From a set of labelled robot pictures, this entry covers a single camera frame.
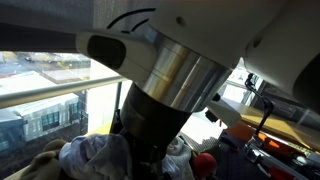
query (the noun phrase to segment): white rag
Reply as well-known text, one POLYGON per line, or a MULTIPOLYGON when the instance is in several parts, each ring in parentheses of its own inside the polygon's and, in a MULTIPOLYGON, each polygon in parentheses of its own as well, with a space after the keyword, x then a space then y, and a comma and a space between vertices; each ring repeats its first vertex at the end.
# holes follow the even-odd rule
MULTIPOLYGON (((168 172, 172 180, 193 180, 190 157, 190 148, 180 138, 175 138, 162 160, 163 172, 168 172)), ((63 146, 59 162, 64 171, 75 179, 132 179, 129 144, 121 135, 78 136, 63 146)))

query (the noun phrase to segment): metal cylinder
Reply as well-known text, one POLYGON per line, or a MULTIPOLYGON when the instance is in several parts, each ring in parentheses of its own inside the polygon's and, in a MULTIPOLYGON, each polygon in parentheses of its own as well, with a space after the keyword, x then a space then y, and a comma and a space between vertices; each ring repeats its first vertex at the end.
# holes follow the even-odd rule
POLYGON ((168 107, 184 112, 201 111, 231 74, 231 69, 152 29, 147 39, 157 47, 158 59, 148 80, 136 84, 168 107))
POLYGON ((123 126, 135 138, 159 148, 168 146, 190 115, 154 100, 135 84, 120 112, 123 126))

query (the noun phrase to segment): metal pipe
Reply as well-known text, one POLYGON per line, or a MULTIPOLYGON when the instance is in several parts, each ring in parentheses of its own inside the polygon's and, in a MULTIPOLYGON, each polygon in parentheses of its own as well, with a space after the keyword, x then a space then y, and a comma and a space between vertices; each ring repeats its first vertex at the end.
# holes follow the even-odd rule
POLYGON ((122 89, 122 82, 118 82, 116 101, 115 101, 115 105, 114 105, 114 111, 119 109, 121 89, 122 89))
POLYGON ((125 77, 114 76, 110 78, 74 82, 74 83, 62 84, 62 85, 57 85, 52 87, 45 87, 40 89, 5 94, 0 96, 0 108, 6 108, 10 106, 28 103, 28 102, 56 97, 63 94, 105 86, 105 85, 109 85, 117 82, 122 82, 125 80, 127 80, 125 77))

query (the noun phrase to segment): red object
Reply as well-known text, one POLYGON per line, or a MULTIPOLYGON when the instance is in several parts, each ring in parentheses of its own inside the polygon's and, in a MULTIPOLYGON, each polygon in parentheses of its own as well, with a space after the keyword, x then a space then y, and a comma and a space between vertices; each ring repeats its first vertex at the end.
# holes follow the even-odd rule
POLYGON ((217 161, 208 153, 199 154, 192 161, 192 170, 194 175, 203 179, 217 170, 217 161))
POLYGON ((259 133, 258 136, 264 142, 262 149, 277 158, 292 159, 293 155, 305 156, 303 152, 272 139, 265 134, 259 133))
POLYGON ((270 168, 269 174, 271 175, 271 179, 274 179, 274 180, 289 180, 289 179, 293 180, 295 178, 292 174, 289 174, 276 167, 270 168))

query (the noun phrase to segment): cloth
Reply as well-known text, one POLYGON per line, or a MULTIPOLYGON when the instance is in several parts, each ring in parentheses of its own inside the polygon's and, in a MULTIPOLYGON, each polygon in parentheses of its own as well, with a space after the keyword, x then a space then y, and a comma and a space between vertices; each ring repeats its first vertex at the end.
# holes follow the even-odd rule
POLYGON ((169 172, 174 180, 193 180, 193 172, 189 164, 191 148, 184 144, 184 141, 176 137, 167 148, 167 155, 162 160, 164 172, 169 172))
POLYGON ((121 135, 79 136, 63 146, 59 162, 76 179, 132 179, 129 145, 121 135))
MULTIPOLYGON (((162 160, 163 172, 168 172, 172 180, 193 180, 190 148, 180 138, 175 138, 167 153, 162 160)), ((121 135, 76 137, 63 146, 59 162, 64 171, 76 179, 132 179, 129 145, 121 135)))
POLYGON ((30 166, 21 174, 21 180, 73 180, 68 177, 59 165, 59 152, 66 141, 57 139, 49 142, 43 152, 37 155, 30 166))

